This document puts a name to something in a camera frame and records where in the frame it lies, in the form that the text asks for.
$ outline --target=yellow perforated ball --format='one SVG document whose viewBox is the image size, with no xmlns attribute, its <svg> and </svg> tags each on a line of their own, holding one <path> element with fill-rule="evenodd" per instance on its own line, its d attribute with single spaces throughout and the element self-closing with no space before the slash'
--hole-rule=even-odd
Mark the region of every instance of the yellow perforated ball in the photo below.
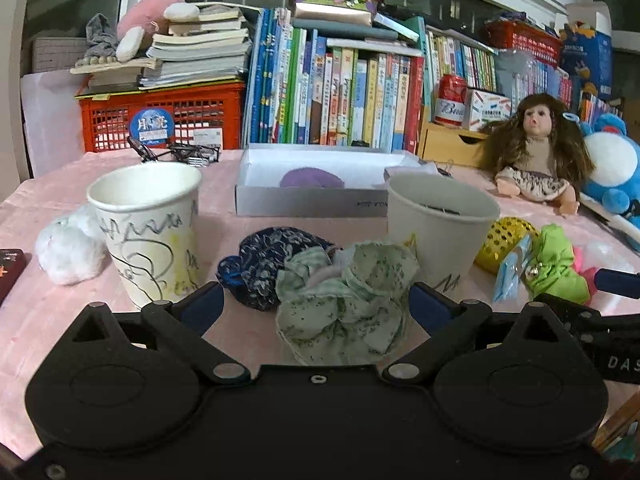
<svg viewBox="0 0 640 480">
<path fill-rule="evenodd" d="M 476 265 L 487 272 L 498 274 L 500 263 L 527 234 L 534 238 L 540 235 L 533 225 L 522 218 L 505 216 L 495 221 L 476 255 Z"/>
</svg>

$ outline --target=white paper cup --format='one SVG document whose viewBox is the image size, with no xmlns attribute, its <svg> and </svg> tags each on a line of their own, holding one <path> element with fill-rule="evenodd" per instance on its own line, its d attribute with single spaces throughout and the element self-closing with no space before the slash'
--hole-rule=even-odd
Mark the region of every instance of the white paper cup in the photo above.
<svg viewBox="0 0 640 480">
<path fill-rule="evenodd" d="M 107 249 L 137 307 L 179 301 L 202 284 L 195 223 L 197 168 L 148 162 L 112 171 L 87 189 Z"/>
<path fill-rule="evenodd" d="M 484 191 L 440 175 L 396 174 L 388 191 L 388 238 L 413 244 L 420 263 L 416 281 L 451 297 L 499 218 L 500 206 Z"/>
</svg>

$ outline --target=budweiser can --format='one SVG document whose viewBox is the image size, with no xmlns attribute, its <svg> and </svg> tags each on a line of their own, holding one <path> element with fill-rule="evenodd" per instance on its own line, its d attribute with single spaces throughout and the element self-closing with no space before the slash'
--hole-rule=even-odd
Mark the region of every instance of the budweiser can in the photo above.
<svg viewBox="0 0 640 480">
<path fill-rule="evenodd" d="M 466 80 L 447 74 L 440 80 L 433 122 L 460 128 L 465 115 Z"/>
</svg>

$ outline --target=pink tablecloth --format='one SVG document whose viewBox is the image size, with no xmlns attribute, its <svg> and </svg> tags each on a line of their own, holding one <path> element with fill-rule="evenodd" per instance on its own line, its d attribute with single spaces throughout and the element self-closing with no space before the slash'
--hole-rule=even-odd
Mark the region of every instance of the pink tablecloth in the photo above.
<svg viewBox="0 0 640 480">
<path fill-rule="evenodd" d="M 239 152 L 225 152 L 222 160 L 203 170 L 205 178 L 200 195 L 201 231 L 199 241 L 208 278 L 215 279 L 220 258 L 235 254 L 238 242 L 247 234 L 273 225 L 291 225 L 310 231 L 337 244 L 380 238 L 386 221 L 370 219 L 309 218 L 237 218 L 234 213 L 234 183 L 238 174 Z M 136 157 L 127 153 L 85 155 L 81 160 L 36 180 L 23 183 L 0 204 L 0 247 L 33 249 L 36 236 L 52 219 L 78 208 L 84 202 L 87 186 L 99 176 L 130 164 Z M 454 176 L 473 186 L 492 192 L 492 184 L 473 170 L 453 169 Z M 640 258 L 588 218 L 563 219 L 548 206 L 524 200 L 498 198 L 503 215 L 526 218 L 533 225 L 559 223 L 574 241 L 601 239 L 614 246 L 636 269 Z M 473 269 L 459 287 L 459 298 L 488 301 L 494 280 L 482 270 Z M 256 373 L 260 364 L 293 364 L 290 351 L 276 336 L 274 313 L 258 312 L 226 295 L 222 317 L 205 338 L 248 366 Z M 526 296 L 502 304 L 500 310 L 519 310 Z M 98 278 L 79 285 L 53 285 L 36 261 L 30 262 L 0 308 L 0 442 L 26 458 L 40 443 L 24 409 L 25 387 L 49 350 L 71 321 L 90 301 L 105 301 L 114 311 L 134 310 L 119 278 L 109 266 Z M 617 311 L 640 310 L 631 300 L 622 300 Z M 426 339 L 415 323 L 398 354 L 403 354 Z M 620 405 L 635 388 L 610 386 L 610 409 Z"/>
</svg>

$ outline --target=round blue sticker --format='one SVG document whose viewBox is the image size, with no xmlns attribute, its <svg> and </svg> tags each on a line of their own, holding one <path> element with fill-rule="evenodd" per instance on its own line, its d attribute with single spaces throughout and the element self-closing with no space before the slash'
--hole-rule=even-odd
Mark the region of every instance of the round blue sticker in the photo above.
<svg viewBox="0 0 640 480">
<path fill-rule="evenodd" d="M 174 120 L 164 108 L 145 108 L 133 116 L 129 131 L 145 146 L 159 146 L 174 134 Z"/>
</svg>

